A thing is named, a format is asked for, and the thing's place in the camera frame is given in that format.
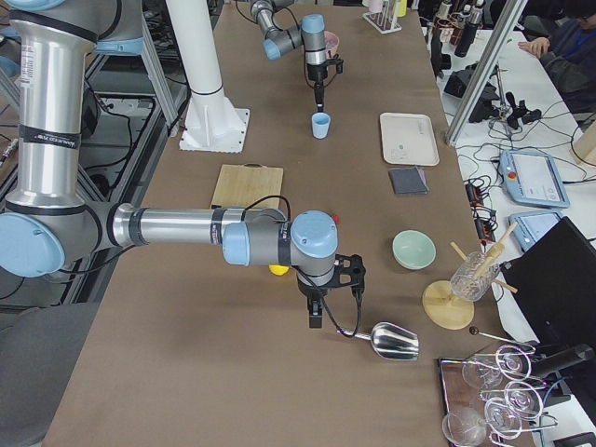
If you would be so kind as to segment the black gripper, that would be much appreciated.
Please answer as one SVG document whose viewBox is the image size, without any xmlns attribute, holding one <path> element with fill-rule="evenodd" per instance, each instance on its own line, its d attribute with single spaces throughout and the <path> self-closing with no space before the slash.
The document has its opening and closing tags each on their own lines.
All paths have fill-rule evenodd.
<svg viewBox="0 0 596 447">
<path fill-rule="evenodd" d="M 306 84 L 314 91 L 315 103 L 318 112 L 324 111 L 324 87 L 328 77 L 328 69 L 332 66 L 335 73 L 341 74 L 344 70 L 344 60 L 337 54 L 330 56 L 328 51 L 305 52 L 305 80 Z"/>
<path fill-rule="evenodd" d="M 325 297 L 329 291 L 349 287 L 354 297 L 365 291 L 366 269 L 361 256 L 336 253 L 333 260 L 325 259 L 325 262 L 326 264 L 321 267 L 321 273 L 311 273 L 299 267 L 296 268 L 299 291 L 307 297 L 310 329 L 322 328 L 321 297 Z"/>
</svg>

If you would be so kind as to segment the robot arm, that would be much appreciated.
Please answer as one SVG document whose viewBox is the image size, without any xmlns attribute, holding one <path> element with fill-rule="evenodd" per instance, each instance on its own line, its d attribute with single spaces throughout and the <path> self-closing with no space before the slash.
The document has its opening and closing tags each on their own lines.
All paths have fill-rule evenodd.
<svg viewBox="0 0 596 447">
<path fill-rule="evenodd" d="M 331 66 L 335 73 L 344 70 L 344 60 L 337 54 L 331 56 L 325 38 L 326 23 L 321 14 L 305 15 L 289 28 L 282 28 L 275 19 L 282 9 L 288 9 L 292 1 L 250 1 L 251 19 L 259 26 L 264 36 L 263 48 L 266 57 L 275 61 L 289 52 L 302 47 L 307 84 L 314 91 L 317 111 L 325 109 L 325 88 Z"/>
<path fill-rule="evenodd" d="M 1 214 L 1 267 L 23 278 L 42 277 L 90 254 L 123 252 L 154 242 L 221 245 L 224 259 L 239 265 L 284 265 L 296 271 L 307 299 L 309 327 L 321 328 L 331 289 L 350 287 L 361 322 L 365 268 L 358 255 L 337 254 L 336 224 L 308 210 L 288 212 L 218 208 L 152 210 L 129 203 L 87 201 L 76 192 L 86 56 L 137 55 L 143 50 L 141 1 L 7 1 L 21 39 L 18 184 Z M 184 150 L 241 152 L 250 118 L 226 98 L 206 1 L 167 1 L 169 17 L 191 93 Z M 273 37 L 279 3 L 253 2 L 251 14 L 267 39 L 267 57 L 288 45 L 305 46 L 305 65 L 317 98 L 330 64 L 324 19 L 310 14 Z"/>
</svg>

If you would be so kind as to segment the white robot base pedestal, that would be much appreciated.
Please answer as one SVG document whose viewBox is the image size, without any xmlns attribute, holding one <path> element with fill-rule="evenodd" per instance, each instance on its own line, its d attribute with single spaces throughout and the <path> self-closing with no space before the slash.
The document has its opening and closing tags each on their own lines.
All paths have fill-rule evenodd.
<svg viewBox="0 0 596 447">
<path fill-rule="evenodd" d="M 172 0 L 167 8 L 191 90 L 180 148 L 238 154 L 250 111 L 234 107 L 224 93 L 208 4 Z"/>
</svg>

